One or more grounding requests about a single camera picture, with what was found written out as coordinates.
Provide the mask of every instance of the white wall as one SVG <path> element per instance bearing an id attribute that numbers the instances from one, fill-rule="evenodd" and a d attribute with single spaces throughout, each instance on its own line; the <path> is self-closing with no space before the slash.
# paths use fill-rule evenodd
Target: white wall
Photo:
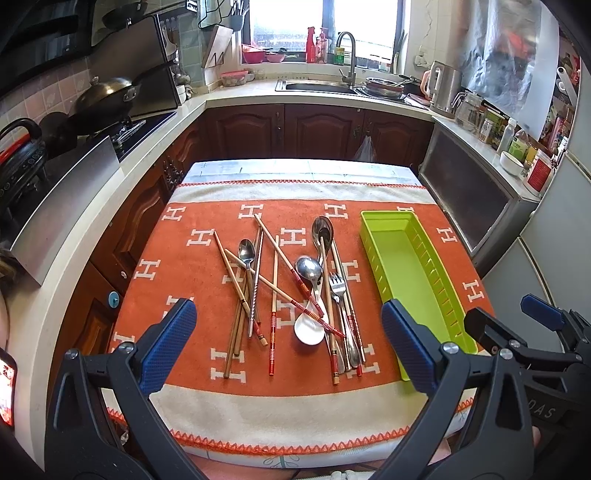
<path id="1" fill-rule="evenodd" d="M 454 35 L 460 0 L 407 0 L 405 30 L 409 32 L 402 50 L 406 75 L 421 78 L 428 67 L 417 67 L 415 56 L 420 54 L 430 66 L 434 60 L 453 64 L 455 58 Z"/>

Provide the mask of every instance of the tablecloth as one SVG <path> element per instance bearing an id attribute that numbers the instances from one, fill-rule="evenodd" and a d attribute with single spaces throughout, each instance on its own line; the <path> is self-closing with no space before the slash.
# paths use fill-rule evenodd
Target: tablecloth
<path id="1" fill-rule="evenodd" d="M 381 329 L 381 301 L 359 226 L 363 210 L 412 210 L 431 241 L 463 308 L 492 312 L 482 283 L 459 238 L 428 191 L 415 184 L 330 180 L 225 180 L 192 183 L 175 191 L 142 253 L 115 325 L 111 347 L 135 340 L 159 322 L 180 297 L 197 306 L 197 327 L 164 388 L 150 399 L 175 438 L 191 453 L 250 466 L 300 468 L 385 458 L 423 407 L 426 397 L 400 381 L 395 354 Z M 363 375 L 341 376 L 333 386 L 327 348 L 302 345 L 291 327 L 298 315 L 278 299 L 275 375 L 268 350 L 245 340 L 230 379 L 223 363 L 236 296 L 213 230 L 236 251 L 254 239 L 260 213 L 294 261 L 315 255 L 310 227 L 318 215 L 335 226 L 335 238 L 355 302 L 367 362 Z M 273 251 L 264 244 L 261 273 L 272 279 Z M 236 270 L 241 281 L 241 272 Z M 298 301 L 285 265 L 279 287 Z M 271 293 L 259 291 L 262 330 L 269 335 Z M 449 432 L 460 429 L 472 403 L 467 391 Z M 105 399 L 123 422 L 113 395 Z"/>

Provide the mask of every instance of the wok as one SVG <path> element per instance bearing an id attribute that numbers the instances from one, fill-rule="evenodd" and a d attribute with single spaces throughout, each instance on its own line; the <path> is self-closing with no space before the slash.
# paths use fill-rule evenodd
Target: wok
<path id="1" fill-rule="evenodd" d="M 95 77 L 93 85 L 72 105 L 68 114 L 68 123 L 77 135 L 90 135 L 121 122 L 129 115 L 133 100 L 139 93 L 141 82 L 153 73 L 176 63 L 178 60 L 174 59 L 152 67 L 134 80 L 116 77 L 106 82 L 99 82 Z"/>

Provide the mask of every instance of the refrigerator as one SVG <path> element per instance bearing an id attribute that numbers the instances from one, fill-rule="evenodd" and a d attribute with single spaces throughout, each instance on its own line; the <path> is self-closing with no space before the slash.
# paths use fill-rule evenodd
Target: refrigerator
<path id="1" fill-rule="evenodd" d="M 591 321 L 591 74 L 581 71 L 570 141 L 519 237 L 483 279 L 496 317 L 532 348 L 561 352 L 558 336 L 521 312 L 532 293 Z"/>

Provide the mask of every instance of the utensil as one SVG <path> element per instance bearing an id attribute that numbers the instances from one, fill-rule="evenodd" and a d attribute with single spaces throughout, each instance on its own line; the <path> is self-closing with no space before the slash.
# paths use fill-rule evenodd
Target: utensil
<path id="1" fill-rule="evenodd" d="M 242 268 L 244 268 L 244 263 L 242 262 L 242 260 L 240 260 L 236 255 L 234 255 L 232 252 L 230 252 L 230 250 L 225 249 L 225 253 L 228 254 L 230 257 L 232 257 L 232 259 L 238 264 L 240 265 Z M 321 324 L 325 330 L 328 330 L 331 333 L 334 333 L 336 336 L 340 337 L 340 338 L 345 338 L 345 334 L 343 332 L 338 331 L 335 327 L 330 326 L 328 323 L 326 323 L 323 319 L 321 319 L 318 315 L 316 315 L 315 313 L 311 312 L 309 309 L 307 309 L 306 307 L 304 307 L 301 303 L 295 301 L 294 299 L 292 299 L 287 293 L 285 293 L 283 290 L 277 288 L 275 285 L 273 285 L 273 283 L 271 283 L 270 281 L 268 281 L 265 277 L 263 277 L 262 275 L 259 276 L 259 280 L 262 281 L 267 287 L 269 287 L 271 290 L 273 290 L 274 292 L 277 292 L 279 295 L 281 295 L 285 300 L 287 300 L 289 303 L 291 303 L 295 308 L 297 308 L 300 312 L 305 313 L 307 316 L 309 316 L 310 318 L 314 319 L 315 321 L 317 321 L 319 324 Z"/>
<path id="2" fill-rule="evenodd" d="M 329 278 L 329 269 L 326 262 L 326 248 L 324 246 L 324 237 L 320 237 L 320 248 L 322 250 L 322 262 L 323 262 L 323 274 L 324 274 L 324 286 L 326 288 L 326 300 L 327 300 L 327 313 L 329 318 L 329 324 L 335 326 L 335 316 L 332 311 L 332 302 L 330 301 L 330 278 Z M 339 380 L 339 364 L 337 362 L 337 355 L 336 355 L 336 338 L 334 335 L 330 335 L 329 339 L 330 343 L 330 358 L 331 358 L 331 366 L 332 366 L 332 374 L 333 374 L 333 385 L 338 385 L 340 382 Z"/>
<path id="3" fill-rule="evenodd" d="M 331 250 L 333 253 L 333 258 L 335 259 L 336 271 L 341 278 L 345 279 L 346 277 L 343 272 L 343 270 L 344 270 L 343 263 L 340 260 L 339 249 L 337 248 L 335 241 L 333 241 L 333 243 L 332 243 Z M 361 332 L 359 331 L 359 325 L 357 323 L 357 315 L 355 315 L 355 309 L 353 308 L 353 299 L 351 298 L 349 284 L 347 283 L 346 280 L 345 280 L 345 289 L 347 291 L 345 305 L 348 305 L 348 308 L 349 308 L 348 314 L 351 315 L 351 321 L 353 323 L 353 331 L 355 333 L 355 338 L 357 340 L 357 345 L 359 347 L 359 354 L 361 355 L 361 363 L 363 363 L 365 365 L 365 351 L 363 350 L 363 340 L 361 339 Z"/>
<path id="4" fill-rule="evenodd" d="M 236 275 L 234 274 L 234 270 L 232 270 L 232 266 L 230 265 L 230 262 L 228 261 L 228 257 L 226 256 L 226 253 L 228 252 L 228 250 L 224 250 L 224 247 L 222 246 L 222 243 L 220 242 L 220 239 L 217 235 L 217 232 L 214 230 L 213 231 L 213 236 L 216 239 L 216 243 L 217 243 L 217 247 L 220 251 L 220 254 L 222 255 L 222 259 L 224 264 L 226 265 L 226 270 L 228 271 L 228 275 L 230 276 L 230 279 L 232 280 L 232 284 L 234 285 L 234 289 L 236 290 L 236 293 L 238 295 L 238 299 L 240 300 L 240 303 L 242 304 L 242 308 L 244 309 L 244 312 L 247 315 L 250 315 L 250 308 L 246 302 L 246 299 L 244 298 L 244 294 L 242 292 L 242 289 L 240 288 L 240 285 L 238 284 L 238 280 L 236 279 Z M 236 260 L 238 260 L 242 265 L 244 265 L 244 263 L 242 262 L 242 260 L 240 260 L 238 257 L 232 255 Z M 261 332 L 261 329 L 258 327 L 258 325 L 256 325 L 254 327 L 255 332 L 261 342 L 261 344 L 263 346 L 268 345 L 267 340 L 265 339 L 264 335 Z"/>
<path id="5" fill-rule="evenodd" d="M 278 243 L 275 243 L 275 239 L 271 236 L 271 234 L 269 233 L 269 230 L 267 230 L 267 227 L 262 222 L 261 216 L 258 213 L 255 213 L 254 217 L 255 217 L 255 220 L 258 222 L 258 224 L 263 229 L 263 231 L 265 232 L 265 235 L 267 236 L 267 238 L 273 244 L 273 247 L 275 248 L 275 250 L 277 251 L 277 253 L 279 254 L 279 256 L 283 259 L 283 261 L 287 265 L 287 268 L 290 269 L 291 275 L 293 276 L 293 278 L 295 280 L 295 283 L 300 287 L 300 290 L 305 295 L 307 295 L 307 297 L 310 299 L 310 301 L 312 302 L 312 304 L 316 308 L 316 311 L 318 313 L 321 313 L 322 314 L 322 310 L 320 308 L 320 305 L 318 305 L 318 302 L 316 301 L 316 299 L 312 295 L 312 292 L 310 291 L 310 289 L 308 287 L 306 287 L 306 284 L 304 284 L 304 282 L 302 282 L 301 277 L 297 274 L 297 272 L 295 271 L 295 269 L 291 266 L 290 261 L 287 259 L 287 257 L 285 256 L 285 254 L 281 251 L 281 248 L 279 248 L 279 244 Z"/>
<path id="6" fill-rule="evenodd" d="M 350 365 L 352 368 L 359 369 L 361 366 L 361 362 L 359 360 L 359 349 L 357 348 L 357 344 L 355 343 L 352 325 L 349 322 L 347 312 L 345 310 L 345 293 L 347 292 L 347 290 L 343 278 L 333 273 L 330 276 L 330 289 L 332 291 L 333 300 L 339 306 L 341 325 L 343 326 L 343 330 L 345 331 L 345 349 L 348 353 Z"/>
<path id="7" fill-rule="evenodd" d="M 77 135 L 90 135 L 122 121 L 129 115 L 141 83 L 152 74 L 178 63 L 177 59 L 156 65 L 134 80 L 123 77 L 99 82 L 95 77 L 91 87 L 78 97 L 68 113 L 68 122 Z"/>
<path id="8" fill-rule="evenodd" d="M 294 267 L 300 277 L 302 277 L 302 279 L 314 290 L 316 301 L 320 305 L 323 315 L 325 315 L 326 309 L 321 304 L 323 302 L 320 298 L 320 292 L 316 290 L 318 288 L 319 279 L 322 277 L 322 267 L 315 259 L 308 256 L 298 258 L 295 261 Z M 306 308 L 311 308 L 311 302 L 308 302 Z M 318 345 L 324 338 L 324 329 L 304 313 L 296 319 L 294 332 L 300 342 L 305 343 L 306 345 Z"/>
<path id="9" fill-rule="evenodd" d="M 273 258 L 273 285 L 277 286 L 277 252 Z M 269 375 L 275 375 L 275 331 L 277 330 L 277 292 L 274 290 L 271 297 L 271 348 L 269 348 Z"/>
<path id="10" fill-rule="evenodd" d="M 228 343 L 228 350 L 226 350 L 226 361 L 223 366 L 223 377 L 230 378 L 230 367 L 232 365 L 232 356 L 235 355 L 234 346 L 236 345 L 236 337 L 238 335 L 238 325 L 240 324 L 240 317 L 242 316 L 242 308 L 240 302 L 236 303 L 236 312 L 234 313 L 234 323 L 230 331 L 230 341 Z"/>
<path id="11" fill-rule="evenodd" d="M 256 294 L 258 292 L 258 279 L 261 273 L 261 252 L 262 252 L 262 239 L 263 233 L 261 232 L 258 238 L 258 251 L 256 253 L 256 260 L 255 260 L 255 278 L 252 282 L 252 291 L 251 291 L 251 316 L 248 319 L 248 338 L 252 337 L 252 329 L 254 328 L 255 323 L 255 308 L 256 308 Z"/>

